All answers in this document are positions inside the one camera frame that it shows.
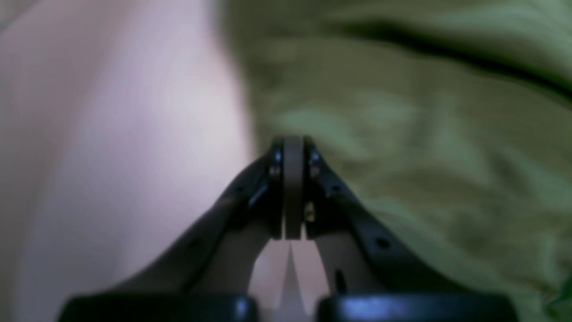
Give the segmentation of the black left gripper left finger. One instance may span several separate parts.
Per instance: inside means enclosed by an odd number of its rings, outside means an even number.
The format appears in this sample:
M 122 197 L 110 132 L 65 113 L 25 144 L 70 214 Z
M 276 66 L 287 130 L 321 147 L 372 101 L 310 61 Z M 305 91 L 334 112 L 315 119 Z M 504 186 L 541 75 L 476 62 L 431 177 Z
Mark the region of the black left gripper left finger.
M 70 299 L 60 322 L 259 322 L 248 284 L 282 231 L 285 139 L 227 186 L 209 210 L 139 273 Z

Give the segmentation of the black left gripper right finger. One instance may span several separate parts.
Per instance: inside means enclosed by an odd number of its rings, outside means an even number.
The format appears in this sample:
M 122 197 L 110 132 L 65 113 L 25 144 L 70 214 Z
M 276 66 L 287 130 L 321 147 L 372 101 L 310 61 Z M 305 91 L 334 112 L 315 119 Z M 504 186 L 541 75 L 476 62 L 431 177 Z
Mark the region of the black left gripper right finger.
M 292 139 L 292 236 L 316 243 L 331 294 L 317 322 L 517 322 L 506 296 L 445 277 L 379 223 L 308 137 Z

